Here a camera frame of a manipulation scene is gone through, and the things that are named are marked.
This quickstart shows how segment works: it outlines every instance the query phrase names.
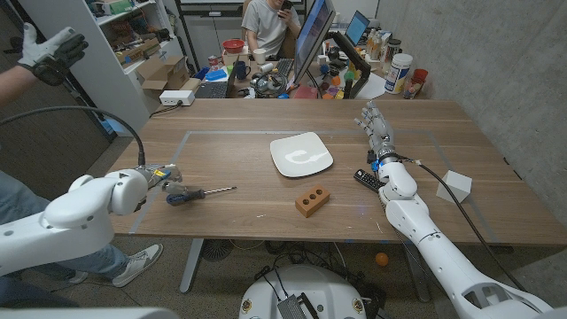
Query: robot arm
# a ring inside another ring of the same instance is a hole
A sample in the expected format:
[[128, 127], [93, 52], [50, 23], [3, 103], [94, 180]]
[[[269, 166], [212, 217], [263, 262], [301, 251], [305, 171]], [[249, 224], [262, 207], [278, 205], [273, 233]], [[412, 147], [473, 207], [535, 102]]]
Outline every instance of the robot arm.
[[132, 214], [145, 203], [148, 189], [181, 180], [175, 165], [79, 177], [45, 211], [0, 225], [0, 276], [98, 251], [114, 237], [109, 213]]
[[534, 318], [553, 310], [545, 301], [519, 291], [478, 271], [440, 231], [417, 195], [417, 184], [400, 162], [392, 129], [368, 103], [355, 122], [369, 135], [376, 160], [372, 169], [386, 185], [379, 190], [388, 222], [416, 245], [461, 318]]

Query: blue mug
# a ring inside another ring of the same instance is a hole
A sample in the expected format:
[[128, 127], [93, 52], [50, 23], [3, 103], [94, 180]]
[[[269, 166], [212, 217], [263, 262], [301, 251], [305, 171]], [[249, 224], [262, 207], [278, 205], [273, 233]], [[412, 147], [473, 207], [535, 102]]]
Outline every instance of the blue mug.
[[251, 71], [251, 68], [249, 66], [246, 66], [246, 63], [244, 61], [238, 61], [235, 68], [237, 70], [237, 79], [238, 80], [245, 79], [246, 76], [248, 76], [248, 74]]

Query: sneaker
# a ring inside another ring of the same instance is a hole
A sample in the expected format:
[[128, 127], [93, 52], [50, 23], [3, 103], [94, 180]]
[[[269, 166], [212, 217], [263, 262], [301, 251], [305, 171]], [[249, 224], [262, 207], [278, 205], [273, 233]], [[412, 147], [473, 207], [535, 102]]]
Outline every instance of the sneaker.
[[67, 279], [67, 282], [70, 284], [80, 284], [87, 279], [88, 275], [89, 273], [87, 272], [75, 270], [74, 277]]
[[163, 245], [157, 244], [142, 250], [140, 253], [129, 256], [126, 270], [113, 279], [113, 285], [121, 288], [129, 284], [134, 278], [142, 274], [144, 270], [153, 265], [158, 260], [161, 252], [163, 252]]

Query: glove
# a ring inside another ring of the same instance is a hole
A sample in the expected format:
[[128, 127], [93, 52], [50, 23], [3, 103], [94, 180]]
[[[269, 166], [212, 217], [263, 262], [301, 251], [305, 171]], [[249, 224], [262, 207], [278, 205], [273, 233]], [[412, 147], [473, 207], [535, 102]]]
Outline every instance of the glove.
[[61, 84], [69, 73], [69, 67], [84, 57], [89, 44], [84, 35], [66, 27], [51, 39], [38, 44], [35, 27], [24, 24], [23, 57], [18, 63], [31, 70], [43, 82], [56, 86]]

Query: computer monitor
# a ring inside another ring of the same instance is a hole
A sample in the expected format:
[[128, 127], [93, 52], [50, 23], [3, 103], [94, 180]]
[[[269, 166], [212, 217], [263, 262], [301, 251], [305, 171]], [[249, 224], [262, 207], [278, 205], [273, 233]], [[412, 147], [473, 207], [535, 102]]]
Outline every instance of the computer monitor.
[[335, 18], [331, 0], [315, 0], [295, 42], [294, 83], [298, 84], [321, 48]]
[[348, 41], [354, 46], [357, 46], [369, 24], [370, 20], [357, 10], [351, 20], [351, 24], [348, 25], [348, 29], [346, 30], [346, 38]]

